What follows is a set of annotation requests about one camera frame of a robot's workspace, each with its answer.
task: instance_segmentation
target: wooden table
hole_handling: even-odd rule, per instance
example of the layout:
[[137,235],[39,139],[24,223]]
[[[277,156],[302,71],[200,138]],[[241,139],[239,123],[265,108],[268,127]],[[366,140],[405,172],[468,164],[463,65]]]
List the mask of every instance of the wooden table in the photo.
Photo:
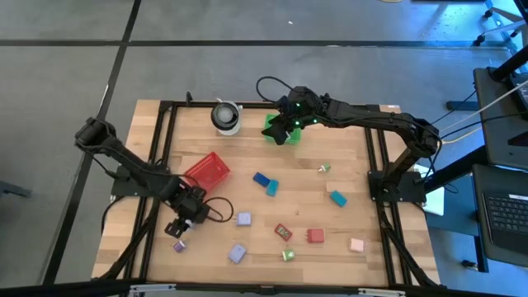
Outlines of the wooden table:
[[[137,102],[126,141],[127,148],[145,160],[158,106],[159,101]],[[382,106],[381,109],[399,112],[398,106]],[[172,246],[177,240],[163,232],[175,214],[162,205],[148,280],[387,286],[380,229],[367,186],[366,173],[370,168],[364,129],[329,129],[314,125],[303,130],[298,145],[277,146],[261,135],[268,113],[276,111],[245,109],[241,130],[235,136],[222,136],[211,124],[210,108],[177,110],[169,160],[172,172],[182,173],[207,153],[216,152],[231,173],[207,197],[229,198],[235,214],[242,211],[252,213],[252,225],[237,227],[236,215],[225,224],[205,221],[184,233],[182,238],[186,240],[187,249],[176,253]],[[124,137],[122,131],[118,131],[118,137]],[[386,133],[386,139],[390,159],[395,160],[405,144],[394,133]],[[375,148],[379,149],[375,135],[374,140]],[[161,156],[162,147],[160,144],[158,156]],[[377,159],[381,160],[380,152],[376,153]],[[332,169],[327,173],[318,172],[326,162],[332,165]],[[255,172],[279,181],[276,197],[267,196],[265,189],[252,180]],[[329,192],[334,190],[348,199],[345,207],[338,207],[329,198]],[[124,199],[108,213],[93,276],[106,272],[128,244],[138,200],[137,197]],[[211,204],[228,213],[225,202],[216,202]],[[434,281],[439,281],[424,214],[415,205],[400,203],[398,206],[408,250],[421,268]],[[285,242],[274,233],[278,223],[291,230],[290,241]],[[307,243],[307,228],[324,229],[325,242]],[[350,238],[364,240],[365,251],[349,251]],[[247,249],[239,264],[227,258],[236,243]],[[282,260],[281,252],[287,248],[295,251],[292,262]],[[139,274],[142,254],[143,248],[140,247],[133,276]],[[393,260],[397,280],[401,282],[394,247]]]

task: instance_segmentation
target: teal block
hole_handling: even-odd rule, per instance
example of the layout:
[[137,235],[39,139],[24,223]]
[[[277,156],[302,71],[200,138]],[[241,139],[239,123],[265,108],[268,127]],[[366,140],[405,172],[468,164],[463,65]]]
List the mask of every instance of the teal block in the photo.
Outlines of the teal block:
[[266,188],[266,195],[275,197],[275,194],[277,193],[277,188],[279,187],[279,182],[276,180],[270,180],[270,183],[267,185]]
[[332,200],[340,207],[343,207],[347,203],[347,198],[341,195],[341,193],[338,191],[333,191],[332,194],[330,194],[330,198],[332,198]]

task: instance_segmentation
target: concrete floor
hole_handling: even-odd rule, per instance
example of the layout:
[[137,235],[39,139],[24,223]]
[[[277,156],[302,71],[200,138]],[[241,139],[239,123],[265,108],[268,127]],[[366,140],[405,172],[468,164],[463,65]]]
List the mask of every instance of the concrete floor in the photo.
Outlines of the concrete floor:
[[[120,39],[132,2],[2,1],[0,39]],[[151,0],[139,9],[132,39],[473,40],[494,27],[480,17],[484,4],[447,3]],[[116,50],[0,47],[0,180],[34,193],[28,200],[0,199],[0,287],[39,281],[81,156],[73,134],[97,113]],[[504,49],[128,48],[107,119],[125,139],[137,99],[181,100],[190,91],[197,100],[257,101],[257,78],[276,75],[350,103],[398,104],[434,120],[445,112],[445,101],[473,91],[473,68],[496,66],[509,56]],[[263,91],[285,92],[271,83]],[[438,126],[466,115],[454,113]],[[482,142],[476,133],[446,146],[438,167]],[[89,279],[110,188],[109,178],[92,167],[58,282]],[[474,260],[471,238],[434,229],[430,235],[444,285],[526,294],[521,284],[528,281],[527,270],[490,261],[488,274],[468,271],[459,262]]]

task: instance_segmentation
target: red plastic basket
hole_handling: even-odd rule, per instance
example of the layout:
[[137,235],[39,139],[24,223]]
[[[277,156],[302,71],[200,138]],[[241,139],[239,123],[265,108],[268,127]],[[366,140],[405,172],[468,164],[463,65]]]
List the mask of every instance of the red plastic basket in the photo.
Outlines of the red plastic basket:
[[[200,183],[201,188],[211,191],[219,182],[225,179],[228,173],[229,168],[215,152],[212,152],[189,168],[185,175],[194,177]],[[187,181],[192,186],[196,184],[190,178],[187,178]]]

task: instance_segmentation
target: green object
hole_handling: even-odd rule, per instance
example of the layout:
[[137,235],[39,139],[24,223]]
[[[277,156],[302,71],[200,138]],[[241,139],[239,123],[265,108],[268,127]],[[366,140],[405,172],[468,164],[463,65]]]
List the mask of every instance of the green object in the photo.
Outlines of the green object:
[[[270,123],[268,123],[268,121],[270,121],[271,119],[273,119],[274,117],[276,117],[278,115],[272,115],[272,114],[268,114],[266,115],[266,123],[264,123],[264,129],[268,129],[271,127]],[[272,137],[270,136],[264,136],[266,138],[267,141],[272,141],[272,142],[275,142],[275,140],[273,140]],[[294,129],[293,132],[290,133],[290,137],[286,140],[286,143],[287,144],[298,144],[300,141],[300,128],[296,128]]]
[[284,250],[282,251],[282,258],[284,259],[284,261],[291,261],[293,260],[295,257],[295,253],[293,250]]
[[319,172],[327,172],[330,170],[330,168],[330,164],[324,163],[324,165],[321,165],[321,167],[319,168]]

